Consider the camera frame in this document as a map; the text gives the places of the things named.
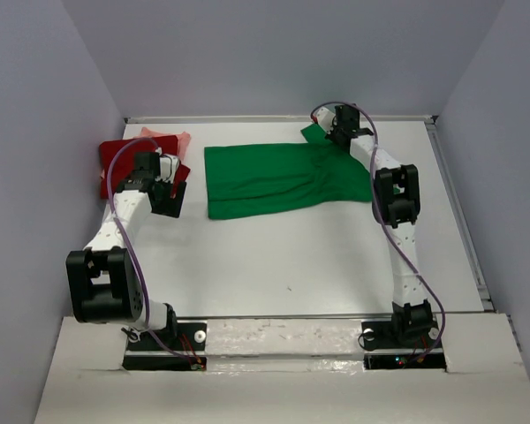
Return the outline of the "green t shirt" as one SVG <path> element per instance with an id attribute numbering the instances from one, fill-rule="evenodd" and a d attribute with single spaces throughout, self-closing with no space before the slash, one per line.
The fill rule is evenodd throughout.
<path id="1" fill-rule="evenodd" d="M 303 143 L 204 149 L 208 218 L 231 220 L 309 208 L 324 202 L 372 201 L 367 168 L 323 137 L 301 130 Z"/>

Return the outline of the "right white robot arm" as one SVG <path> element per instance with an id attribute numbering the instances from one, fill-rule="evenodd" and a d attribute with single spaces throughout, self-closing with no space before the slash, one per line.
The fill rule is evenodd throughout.
<path id="1" fill-rule="evenodd" d="M 326 139 L 342 148 L 369 172 L 372 210 L 381 225 L 393 276 L 392 314 L 387 321 L 364 322 L 360 346 L 378 349 L 426 349 L 438 329 L 418 270 L 415 224 L 420 213 L 419 172 L 379 146 L 373 123 L 361 125 L 364 114 L 351 103 L 329 102 L 313 113 Z"/>

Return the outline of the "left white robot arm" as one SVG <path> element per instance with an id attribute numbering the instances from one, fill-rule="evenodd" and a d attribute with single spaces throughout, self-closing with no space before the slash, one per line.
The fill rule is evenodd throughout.
<path id="1" fill-rule="evenodd" d="M 140 152 L 132 170 L 117 183 L 112 163 L 106 174 L 108 204 L 98 232 L 81 250 L 69 252 L 66 271 L 72 311 L 78 322 L 121 323 L 147 332 L 157 348 L 178 338 L 174 308 L 152 300 L 133 240 L 150 215 L 178 218 L 186 182 L 177 181 L 176 155 Z"/>

